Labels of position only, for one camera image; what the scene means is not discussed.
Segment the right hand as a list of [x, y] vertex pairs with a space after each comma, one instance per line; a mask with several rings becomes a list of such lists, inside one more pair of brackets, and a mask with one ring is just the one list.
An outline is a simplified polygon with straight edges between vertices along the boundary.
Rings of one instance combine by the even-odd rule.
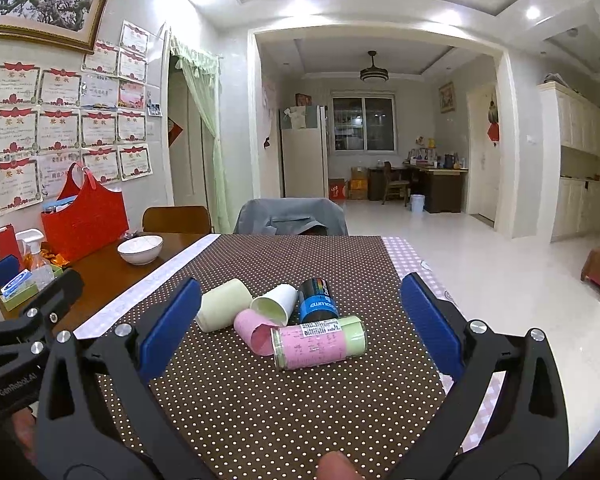
[[340, 452], [325, 454], [317, 465], [317, 480], [363, 480], [347, 456]]

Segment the left hand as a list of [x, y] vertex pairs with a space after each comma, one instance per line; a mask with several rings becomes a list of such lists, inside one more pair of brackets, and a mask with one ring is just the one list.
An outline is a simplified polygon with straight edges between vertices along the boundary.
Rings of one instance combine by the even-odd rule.
[[4, 425], [23, 456], [32, 464], [35, 464], [35, 426], [36, 417], [28, 406], [12, 414]]

